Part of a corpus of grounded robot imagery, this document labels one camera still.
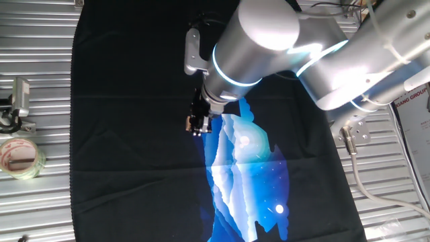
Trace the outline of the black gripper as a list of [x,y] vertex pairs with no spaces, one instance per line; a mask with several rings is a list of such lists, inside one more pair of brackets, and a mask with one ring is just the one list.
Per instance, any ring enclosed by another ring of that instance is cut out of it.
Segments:
[[212,120],[217,115],[211,112],[211,105],[204,98],[203,88],[195,89],[194,97],[190,104],[188,116],[188,129],[194,136],[212,133]]

